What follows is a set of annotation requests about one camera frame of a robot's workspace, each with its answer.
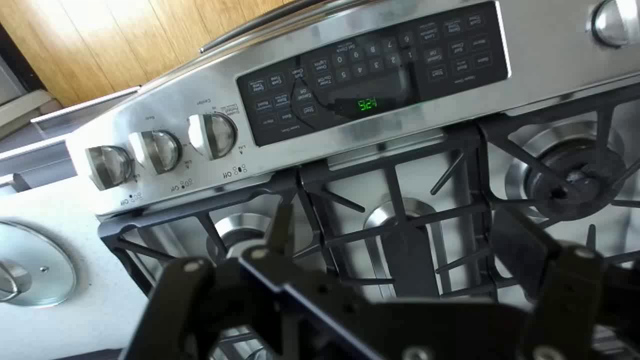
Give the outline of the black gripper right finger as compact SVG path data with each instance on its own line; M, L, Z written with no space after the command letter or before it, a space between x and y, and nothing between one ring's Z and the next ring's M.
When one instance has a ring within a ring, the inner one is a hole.
M527 216L508 208L494 212L489 244L522 288L524 299L538 304L561 253L560 244Z

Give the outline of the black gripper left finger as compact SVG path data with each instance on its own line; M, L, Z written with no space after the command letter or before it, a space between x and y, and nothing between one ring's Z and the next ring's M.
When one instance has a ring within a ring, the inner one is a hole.
M294 207L290 200L281 200L276 208L276 216L272 221L272 229L267 235L267 251L279 256L290 254L290 243L294 238L292 232L292 216L294 216Z

